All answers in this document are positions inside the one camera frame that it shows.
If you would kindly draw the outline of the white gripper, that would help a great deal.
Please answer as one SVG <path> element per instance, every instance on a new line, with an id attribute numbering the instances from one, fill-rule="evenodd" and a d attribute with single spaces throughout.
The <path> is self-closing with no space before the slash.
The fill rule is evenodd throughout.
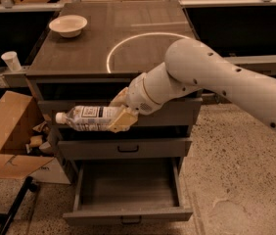
<path id="1" fill-rule="evenodd" d="M 184 97 L 198 90 L 173 78 L 161 63 L 149 72 L 143 72 L 123 88 L 111 101 L 115 114 L 108 125 L 108 131 L 127 131 L 137 122 L 140 115 L 158 111 L 166 102 Z"/>

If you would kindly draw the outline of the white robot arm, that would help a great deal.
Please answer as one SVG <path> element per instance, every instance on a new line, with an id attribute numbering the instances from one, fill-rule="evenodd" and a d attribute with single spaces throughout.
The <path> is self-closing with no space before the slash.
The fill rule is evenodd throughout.
<path id="1" fill-rule="evenodd" d="M 164 61 L 133 79 L 111 101 L 119 111 L 109 130 L 126 131 L 140 115 L 166 102 L 206 89 L 234 103 L 276 131 L 276 78 L 239 68 L 204 43 L 189 38 L 174 42 Z"/>

